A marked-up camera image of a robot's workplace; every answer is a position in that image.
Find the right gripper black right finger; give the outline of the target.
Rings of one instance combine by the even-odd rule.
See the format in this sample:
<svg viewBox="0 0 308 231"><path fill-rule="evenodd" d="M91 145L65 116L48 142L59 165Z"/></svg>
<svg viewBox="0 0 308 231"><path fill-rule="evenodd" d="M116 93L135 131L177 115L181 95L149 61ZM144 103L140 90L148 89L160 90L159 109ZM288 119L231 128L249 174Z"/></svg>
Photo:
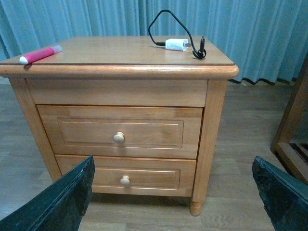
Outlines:
<svg viewBox="0 0 308 231"><path fill-rule="evenodd" d="M308 229L308 186L256 156L253 178L276 231Z"/></svg>

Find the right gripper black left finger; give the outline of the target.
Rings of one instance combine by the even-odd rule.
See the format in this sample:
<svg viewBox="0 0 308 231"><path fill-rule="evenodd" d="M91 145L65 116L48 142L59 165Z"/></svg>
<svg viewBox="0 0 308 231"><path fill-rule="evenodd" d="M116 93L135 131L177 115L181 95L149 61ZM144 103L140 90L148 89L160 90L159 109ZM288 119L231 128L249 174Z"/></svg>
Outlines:
<svg viewBox="0 0 308 231"><path fill-rule="evenodd" d="M1 220L2 231L77 231L90 203L95 164L87 157Z"/></svg>

